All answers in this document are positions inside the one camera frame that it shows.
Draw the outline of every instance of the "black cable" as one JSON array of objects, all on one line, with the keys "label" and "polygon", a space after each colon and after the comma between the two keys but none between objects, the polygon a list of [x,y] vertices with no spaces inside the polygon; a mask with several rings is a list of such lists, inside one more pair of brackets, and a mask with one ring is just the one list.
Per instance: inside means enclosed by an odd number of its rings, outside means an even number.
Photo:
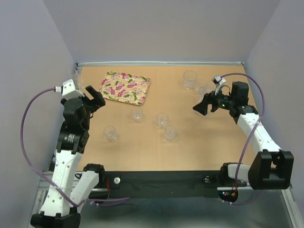
[{"label": "black cable", "polygon": [[228,88],[229,88],[229,95],[230,95],[230,87],[229,87],[228,85],[223,85],[223,86],[220,88],[220,90],[222,91],[222,88],[224,88],[224,87],[228,87]]}]

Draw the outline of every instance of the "gray wall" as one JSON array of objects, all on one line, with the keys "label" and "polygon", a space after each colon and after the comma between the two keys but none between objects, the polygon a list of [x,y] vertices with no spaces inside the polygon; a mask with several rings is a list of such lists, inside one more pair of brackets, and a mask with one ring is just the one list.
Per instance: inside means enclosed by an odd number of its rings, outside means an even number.
[{"label": "gray wall", "polygon": [[[245,65],[266,96],[264,125],[294,154],[293,193],[304,218],[304,1],[281,0]],[[260,97],[254,89],[254,96]],[[256,98],[261,109],[261,101]]]},{"label": "gray wall", "polygon": [[[60,85],[74,61],[42,0],[2,1],[0,21],[0,226],[25,228],[39,178],[21,152],[21,118],[29,100]],[[26,119],[25,147],[39,169],[48,166],[54,152],[60,99],[45,94]]]},{"label": "gray wall", "polygon": [[44,0],[76,62],[244,61],[280,0]]}]

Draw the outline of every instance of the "wooden table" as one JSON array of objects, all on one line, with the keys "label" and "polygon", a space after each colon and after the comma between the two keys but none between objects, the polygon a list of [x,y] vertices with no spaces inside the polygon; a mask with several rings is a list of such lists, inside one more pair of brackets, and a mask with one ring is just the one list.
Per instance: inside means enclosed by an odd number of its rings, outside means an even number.
[{"label": "wooden table", "polygon": [[[246,136],[235,124],[227,110],[219,109],[207,116],[192,110],[198,103],[194,90],[183,88],[183,73],[197,72],[199,79],[210,81],[215,75],[242,72],[242,66],[87,66],[81,77],[85,84],[99,88],[107,71],[124,72],[151,79],[144,104],[143,119],[134,122],[130,111],[134,105],[106,100],[90,123],[90,138],[78,166],[102,164],[106,171],[193,171],[219,170],[225,162],[238,162]],[[248,82],[243,76],[226,77],[233,81]],[[255,105],[251,91],[249,104]],[[169,142],[164,129],[156,125],[156,115],[169,115],[169,125],[177,128],[178,135]],[[118,136],[114,142],[105,139],[103,130],[112,125]],[[255,154],[249,146],[244,164],[251,164]]]}]

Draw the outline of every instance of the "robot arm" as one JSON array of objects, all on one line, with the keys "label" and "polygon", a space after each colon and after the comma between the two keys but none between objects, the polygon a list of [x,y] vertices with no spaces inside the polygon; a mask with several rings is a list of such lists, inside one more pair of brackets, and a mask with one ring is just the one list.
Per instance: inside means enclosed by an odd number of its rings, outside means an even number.
[{"label": "robot arm", "polygon": [[[229,110],[235,123],[243,130],[247,137],[256,125],[259,115],[254,106],[248,105],[249,87],[244,82],[234,82],[229,95],[224,95],[221,88],[225,79],[216,76],[212,80],[217,88],[211,93],[205,94],[201,103],[193,109],[203,115],[207,115],[208,105],[212,105],[211,112],[218,108]],[[238,180],[247,182],[253,189],[287,189],[290,184],[294,157],[289,151],[283,151],[269,136],[266,129],[259,123],[251,138],[253,149],[256,153],[251,166],[240,165]],[[221,171],[227,172],[229,178],[234,179],[237,165],[225,163]]]},{"label": "robot arm", "polygon": [[56,186],[49,187],[40,213],[32,215],[30,223],[35,228],[78,228],[84,201],[98,183],[105,181],[104,167],[88,164],[72,191],[74,175],[89,138],[90,118],[105,105],[100,92],[96,92],[91,86],[86,90],[92,95],[92,100],[78,90],[72,79],[66,81],[62,87],[56,87],[56,92],[63,96],[61,103],[64,105],[65,119],[56,146],[56,163],[52,177]]}]

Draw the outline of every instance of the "tray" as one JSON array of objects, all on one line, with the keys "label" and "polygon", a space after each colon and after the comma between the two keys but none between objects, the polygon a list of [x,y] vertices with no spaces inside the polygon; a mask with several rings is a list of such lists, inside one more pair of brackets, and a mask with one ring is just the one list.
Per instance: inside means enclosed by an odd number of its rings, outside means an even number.
[{"label": "tray", "polygon": [[108,71],[99,90],[103,98],[142,105],[145,101],[151,80],[146,77]]}]

